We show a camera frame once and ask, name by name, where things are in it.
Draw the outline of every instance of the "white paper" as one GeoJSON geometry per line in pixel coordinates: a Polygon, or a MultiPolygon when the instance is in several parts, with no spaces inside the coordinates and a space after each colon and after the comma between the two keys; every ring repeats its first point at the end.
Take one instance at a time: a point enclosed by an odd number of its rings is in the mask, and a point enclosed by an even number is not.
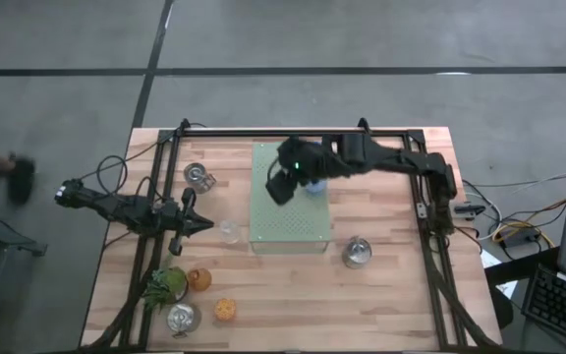
{"type": "MultiPolygon", "coordinates": [[[[481,264],[484,268],[488,268],[489,266],[497,266],[501,264],[501,261],[498,260],[495,256],[488,253],[486,250],[481,251],[481,264]]],[[[497,285],[497,289],[501,290],[501,292],[508,298],[512,299],[512,293],[515,291],[515,287],[517,286],[517,280],[509,281],[505,284],[497,285]]]]}

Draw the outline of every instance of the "green perforated board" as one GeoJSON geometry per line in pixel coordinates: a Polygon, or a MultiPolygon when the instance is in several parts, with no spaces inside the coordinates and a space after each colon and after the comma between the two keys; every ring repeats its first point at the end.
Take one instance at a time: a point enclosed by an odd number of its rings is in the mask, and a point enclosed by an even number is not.
{"type": "MultiPolygon", "coordinates": [[[[278,206],[267,193],[267,169],[280,143],[253,144],[250,241],[260,254],[321,253],[331,240],[327,189],[310,194],[299,186],[294,198],[278,206]]],[[[272,175],[278,171],[274,166],[272,175]]]]}

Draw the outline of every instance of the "keyboard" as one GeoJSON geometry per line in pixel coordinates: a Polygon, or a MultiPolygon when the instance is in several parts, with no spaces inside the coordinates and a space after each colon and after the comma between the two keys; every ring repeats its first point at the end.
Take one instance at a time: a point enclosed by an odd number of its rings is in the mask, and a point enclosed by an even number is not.
{"type": "Polygon", "coordinates": [[[522,313],[566,336],[566,279],[539,265],[530,279],[522,313]]]}

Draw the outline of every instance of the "green plant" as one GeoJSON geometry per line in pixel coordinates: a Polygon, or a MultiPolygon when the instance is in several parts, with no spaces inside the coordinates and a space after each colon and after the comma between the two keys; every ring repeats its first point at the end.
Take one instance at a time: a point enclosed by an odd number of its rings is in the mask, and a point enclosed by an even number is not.
{"type": "Polygon", "coordinates": [[[142,295],[145,307],[148,309],[158,307],[160,311],[163,306],[176,302],[176,294],[182,293],[186,286],[185,272],[179,267],[153,271],[142,295]]]}

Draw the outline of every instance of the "orange fruit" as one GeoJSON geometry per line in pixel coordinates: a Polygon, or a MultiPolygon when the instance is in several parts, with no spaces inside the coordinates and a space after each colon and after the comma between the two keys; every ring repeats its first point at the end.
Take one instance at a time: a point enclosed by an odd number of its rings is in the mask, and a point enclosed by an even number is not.
{"type": "Polygon", "coordinates": [[[222,322],[228,322],[235,319],[237,312],[237,305],[235,300],[221,299],[215,304],[215,317],[222,322]]]}

